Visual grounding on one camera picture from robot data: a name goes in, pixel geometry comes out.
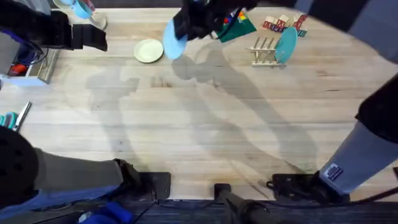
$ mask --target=black cable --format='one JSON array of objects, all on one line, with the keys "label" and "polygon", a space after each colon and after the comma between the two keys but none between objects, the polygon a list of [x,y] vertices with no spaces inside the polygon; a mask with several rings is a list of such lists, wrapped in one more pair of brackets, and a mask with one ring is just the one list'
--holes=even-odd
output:
[{"label": "black cable", "polygon": [[234,224],[234,215],[232,213],[231,206],[229,206],[229,203],[226,198],[223,199],[224,204],[225,204],[225,215],[226,215],[226,224]]},{"label": "black cable", "polygon": [[33,224],[59,223],[62,218],[71,220],[70,217],[74,217],[74,216],[76,216],[75,219],[78,219],[81,216],[81,214],[83,214],[84,212],[85,211],[74,211],[74,212],[71,212],[71,213],[68,213],[68,214],[64,214],[64,215],[60,215],[60,216],[57,216],[57,217],[49,218],[49,219],[46,219],[46,220],[41,220],[41,221],[35,222]]},{"label": "black cable", "polygon": [[202,209],[206,209],[212,205],[214,205],[216,202],[214,200],[210,201],[209,203],[207,203],[206,205],[203,206],[197,206],[197,207],[193,207],[193,208],[185,208],[185,207],[179,207],[179,206],[170,206],[170,205],[165,205],[162,203],[158,203],[157,205],[163,208],[171,208],[171,209],[177,209],[177,210],[188,210],[188,211],[197,211],[197,210],[202,210]]},{"label": "black cable", "polygon": [[346,202],[346,203],[336,203],[336,204],[328,204],[328,205],[284,205],[279,204],[277,202],[272,201],[263,201],[259,202],[263,207],[266,207],[265,204],[273,205],[275,207],[282,207],[282,208],[292,208],[292,209],[319,209],[319,208],[338,208],[338,207],[350,207],[355,205],[363,205],[365,203],[375,202],[377,200],[389,197],[391,195],[398,193],[398,187],[394,187],[393,189],[387,190],[385,192],[381,192],[379,194],[370,196],[368,198],[364,198],[361,200],[357,200],[354,202]]},{"label": "black cable", "polygon": [[20,62],[18,62],[18,63],[21,64],[21,65],[34,65],[34,64],[42,62],[45,58],[47,58],[48,54],[49,54],[49,49],[47,49],[45,55],[40,60],[37,60],[37,61],[35,61],[33,63],[20,63]]},{"label": "black cable", "polygon": [[136,222],[138,222],[138,220],[139,220],[145,213],[147,213],[154,205],[156,205],[156,202],[153,202],[151,205],[149,205],[147,208],[145,208],[145,209],[137,216],[137,218],[135,218],[134,221],[131,222],[131,224],[135,224]]}]

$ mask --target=blue plate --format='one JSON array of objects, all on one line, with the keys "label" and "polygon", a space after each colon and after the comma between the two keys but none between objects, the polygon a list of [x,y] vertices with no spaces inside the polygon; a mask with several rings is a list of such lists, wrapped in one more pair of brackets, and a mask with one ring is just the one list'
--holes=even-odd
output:
[{"label": "blue plate", "polygon": [[93,11],[81,0],[76,0],[74,5],[72,6],[75,15],[82,18],[88,19],[93,15]]},{"label": "blue plate", "polygon": [[66,4],[68,6],[71,6],[73,4],[73,0],[60,0],[60,2]]},{"label": "blue plate", "polygon": [[276,54],[275,59],[279,60],[279,63],[286,63],[292,56],[294,48],[297,43],[297,30],[294,27],[287,28],[282,35],[278,45],[275,47]]},{"label": "blue plate", "polygon": [[171,60],[179,58],[187,46],[187,41],[188,35],[185,35],[180,40],[177,40],[174,32],[174,21],[173,19],[170,20],[167,23],[163,34],[164,54],[166,54],[166,56]]}]

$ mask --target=plate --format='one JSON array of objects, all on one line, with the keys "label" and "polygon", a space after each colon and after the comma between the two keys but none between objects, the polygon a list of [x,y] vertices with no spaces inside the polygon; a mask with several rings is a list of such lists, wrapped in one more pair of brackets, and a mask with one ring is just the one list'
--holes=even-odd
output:
[{"label": "plate", "polygon": [[54,2],[54,4],[60,8],[60,9],[70,9],[73,2],[72,1],[61,1],[61,0],[52,0],[52,2]]},{"label": "plate", "polygon": [[142,63],[152,63],[163,55],[163,45],[155,39],[146,39],[138,42],[134,48],[134,56]]},{"label": "plate", "polygon": [[181,56],[187,46],[188,35],[183,36],[180,40],[175,37],[174,21],[171,19],[167,23],[163,34],[164,53],[166,56],[175,60]]},{"label": "plate", "polygon": [[286,63],[288,59],[292,56],[294,48],[297,43],[297,30],[294,27],[287,28],[282,35],[280,36],[280,40],[278,45],[275,46],[276,55],[275,59],[279,61],[279,63]]}]

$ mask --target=wooden board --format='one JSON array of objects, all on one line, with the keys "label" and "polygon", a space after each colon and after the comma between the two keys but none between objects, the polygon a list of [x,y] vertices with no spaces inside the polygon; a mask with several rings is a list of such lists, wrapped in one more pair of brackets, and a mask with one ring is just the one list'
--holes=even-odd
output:
[{"label": "wooden board", "polygon": [[[297,13],[278,8],[248,13],[259,29],[253,34],[223,45],[189,42],[175,61],[138,62],[134,46],[162,40],[177,11],[99,9],[108,17],[109,50],[63,50],[51,85],[4,86],[0,112],[32,101],[21,133],[34,146],[169,171],[171,198],[212,198],[213,184],[227,182],[244,198],[272,199],[262,184],[274,173],[320,169],[351,131],[360,102],[397,71],[355,38],[311,18],[285,69],[252,68],[246,48],[259,35],[275,35],[261,30],[266,16]],[[386,169],[353,198],[396,183]]]}]

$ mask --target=alphabet block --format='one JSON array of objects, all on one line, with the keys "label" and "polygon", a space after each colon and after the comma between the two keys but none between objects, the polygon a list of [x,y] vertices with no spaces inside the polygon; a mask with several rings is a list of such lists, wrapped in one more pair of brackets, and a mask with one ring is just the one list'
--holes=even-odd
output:
[{"label": "alphabet block", "polygon": [[289,18],[288,18],[287,16],[281,15],[281,16],[279,17],[279,19],[277,20],[277,22],[276,22],[276,26],[279,27],[279,28],[283,28],[283,27],[285,27],[286,22],[287,22],[288,20],[289,20]]},{"label": "alphabet block", "polygon": [[299,31],[297,32],[297,35],[298,35],[299,37],[305,37],[305,34],[307,34],[307,31],[306,31],[306,30],[299,30]]},{"label": "alphabet block", "polygon": [[271,25],[271,30],[275,32],[279,32],[280,27],[278,27],[276,24],[278,23],[278,19],[274,19],[274,22]]},{"label": "alphabet block", "polygon": [[262,25],[263,28],[270,29],[274,20],[275,18],[273,18],[272,16],[267,16],[266,20],[264,21],[264,24]]},{"label": "alphabet block", "polygon": [[294,22],[293,27],[297,29],[297,31],[300,30],[302,23],[301,22]]},{"label": "alphabet block", "polygon": [[301,15],[301,16],[298,18],[298,21],[297,21],[297,22],[303,23],[303,22],[307,19],[307,17],[308,17],[308,15]]}]

